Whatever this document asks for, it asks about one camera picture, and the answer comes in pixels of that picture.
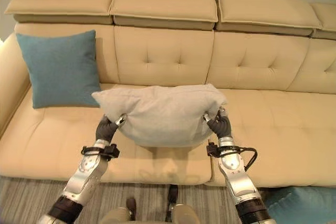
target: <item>gray carpet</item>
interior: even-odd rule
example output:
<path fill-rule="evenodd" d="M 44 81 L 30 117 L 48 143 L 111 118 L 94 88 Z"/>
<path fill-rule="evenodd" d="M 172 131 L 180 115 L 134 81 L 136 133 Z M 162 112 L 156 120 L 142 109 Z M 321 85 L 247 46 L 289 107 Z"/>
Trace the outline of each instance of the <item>gray carpet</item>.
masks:
<path fill-rule="evenodd" d="M 0 219 L 5 224 L 36 223 L 58 198 L 65 184 L 0 177 Z M 130 196 L 138 203 L 137 220 L 162 221 L 167 194 L 167 185 L 101 184 L 76 223 L 98 223 L 110 209 L 125 206 Z M 225 188 L 180 186 L 178 202 L 192 206 L 203 224 L 240 223 Z"/>

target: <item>teal pillow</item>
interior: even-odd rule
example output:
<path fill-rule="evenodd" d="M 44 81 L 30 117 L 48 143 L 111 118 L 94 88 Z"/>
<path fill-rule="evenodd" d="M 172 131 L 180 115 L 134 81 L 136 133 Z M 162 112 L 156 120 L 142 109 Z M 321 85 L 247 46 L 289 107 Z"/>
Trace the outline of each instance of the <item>teal pillow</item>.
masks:
<path fill-rule="evenodd" d="M 277 224 L 325 224 L 336 220 L 336 188 L 287 187 L 266 201 Z"/>
<path fill-rule="evenodd" d="M 16 34 L 33 86 L 33 108 L 94 105 L 101 91 L 96 64 L 96 31 L 68 37 Z"/>

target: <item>beige leather sofa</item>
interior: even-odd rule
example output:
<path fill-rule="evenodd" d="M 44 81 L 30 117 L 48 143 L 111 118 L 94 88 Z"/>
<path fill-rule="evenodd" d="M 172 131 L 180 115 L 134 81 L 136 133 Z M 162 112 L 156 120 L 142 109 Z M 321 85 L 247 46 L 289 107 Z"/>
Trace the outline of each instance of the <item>beige leather sofa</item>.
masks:
<path fill-rule="evenodd" d="M 15 33 L 56 37 L 95 29 L 103 89 L 212 83 L 228 99 L 236 143 L 258 150 L 248 171 L 256 186 L 336 185 L 335 6 L 12 0 L 6 12 L 18 23 L 0 48 L 1 175 L 67 180 L 103 114 L 76 106 L 33 109 Z M 207 140 L 193 148 L 147 148 L 117 133 L 113 141 L 121 154 L 103 182 L 225 185 Z"/>

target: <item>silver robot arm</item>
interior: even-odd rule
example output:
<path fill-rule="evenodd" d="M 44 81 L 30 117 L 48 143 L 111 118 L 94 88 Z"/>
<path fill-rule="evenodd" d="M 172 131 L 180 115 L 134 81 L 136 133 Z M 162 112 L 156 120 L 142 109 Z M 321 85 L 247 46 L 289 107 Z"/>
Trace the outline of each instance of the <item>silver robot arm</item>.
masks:
<path fill-rule="evenodd" d="M 210 143 L 207 147 L 208 155 L 218 157 L 219 169 L 225 176 L 241 222 L 243 224 L 276 224 L 275 220 L 269 216 L 257 188 L 246 173 L 257 157 L 255 149 L 235 145 L 229 118 L 222 107 L 219 108 L 217 120 L 212 120 L 208 114 L 205 114 L 203 119 L 218 136 L 219 147 Z M 247 166 L 244 166 L 240 155 L 242 151 L 255 151 L 255 155 Z"/>
<path fill-rule="evenodd" d="M 58 200 L 38 224 L 73 223 L 82 208 L 88 203 L 106 172 L 108 161 L 119 156 L 115 144 L 111 144 L 114 133 L 126 120 L 125 115 L 113 122 L 103 117 L 96 131 L 96 142 L 92 147 L 83 147 L 83 159 L 77 171 L 69 179 Z"/>

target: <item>gray pillow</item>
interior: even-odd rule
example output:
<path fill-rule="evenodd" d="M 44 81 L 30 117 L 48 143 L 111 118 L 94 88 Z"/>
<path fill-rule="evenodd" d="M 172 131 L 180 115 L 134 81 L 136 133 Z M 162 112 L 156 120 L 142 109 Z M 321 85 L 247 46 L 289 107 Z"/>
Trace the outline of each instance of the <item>gray pillow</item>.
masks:
<path fill-rule="evenodd" d="M 225 97 L 211 84 L 110 89 L 92 94 L 105 115 L 115 121 L 127 114 L 120 131 L 136 144 L 150 147 L 198 145 L 211 135 L 202 119 L 214 117 Z"/>

